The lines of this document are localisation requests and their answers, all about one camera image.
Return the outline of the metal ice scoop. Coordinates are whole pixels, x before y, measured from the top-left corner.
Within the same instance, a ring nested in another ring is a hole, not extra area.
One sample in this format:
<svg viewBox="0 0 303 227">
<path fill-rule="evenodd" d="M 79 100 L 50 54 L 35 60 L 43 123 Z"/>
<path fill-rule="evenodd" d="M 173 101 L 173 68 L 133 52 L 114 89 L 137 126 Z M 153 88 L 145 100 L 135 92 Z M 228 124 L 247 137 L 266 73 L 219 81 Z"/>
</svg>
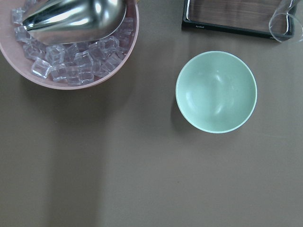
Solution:
<svg viewBox="0 0 303 227">
<path fill-rule="evenodd" d="M 114 33 L 126 9 L 124 0 L 41 0 L 24 14 L 22 24 L 46 45 L 88 42 Z"/>
</svg>

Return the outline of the clear glass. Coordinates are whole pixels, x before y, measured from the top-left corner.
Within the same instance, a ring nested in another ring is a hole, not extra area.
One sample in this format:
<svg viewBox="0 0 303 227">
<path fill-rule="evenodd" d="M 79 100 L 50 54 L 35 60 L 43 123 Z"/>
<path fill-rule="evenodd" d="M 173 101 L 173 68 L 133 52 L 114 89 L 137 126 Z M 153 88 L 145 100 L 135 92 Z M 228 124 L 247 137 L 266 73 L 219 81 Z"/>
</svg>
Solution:
<svg viewBox="0 0 303 227">
<path fill-rule="evenodd" d="M 280 43 L 303 41 L 303 1 L 282 0 L 269 24 L 272 37 Z"/>
</svg>

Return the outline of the mint green bowl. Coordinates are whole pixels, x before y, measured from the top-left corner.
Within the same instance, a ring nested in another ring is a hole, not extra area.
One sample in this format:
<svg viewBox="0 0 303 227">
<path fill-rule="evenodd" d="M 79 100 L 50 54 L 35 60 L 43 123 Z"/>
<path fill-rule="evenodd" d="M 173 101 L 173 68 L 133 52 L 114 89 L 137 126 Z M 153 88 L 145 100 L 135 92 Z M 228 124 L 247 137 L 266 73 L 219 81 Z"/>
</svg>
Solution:
<svg viewBox="0 0 303 227">
<path fill-rule="evenodd" d="M 195 128 L 227 133 L 251 117 L 258 91 L 244 61 L 228 52 L 209 51 L 193 57 L 182 68 L 175 97 L 183 117 Z"/>
</svg>

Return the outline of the black wooden tray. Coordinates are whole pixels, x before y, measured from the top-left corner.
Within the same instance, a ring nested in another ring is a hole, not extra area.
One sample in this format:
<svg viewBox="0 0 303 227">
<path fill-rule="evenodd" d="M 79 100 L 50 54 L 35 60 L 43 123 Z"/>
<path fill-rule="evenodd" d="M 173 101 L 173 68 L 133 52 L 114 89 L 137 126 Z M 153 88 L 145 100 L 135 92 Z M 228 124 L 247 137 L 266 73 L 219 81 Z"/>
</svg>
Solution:
<svg viewBox="0 0 303 227">
<path fill-rule="evenodd" d="M 274 39 L 269 21 L 281 0 L 186 0 L 182 26 Z"/>
</svg>

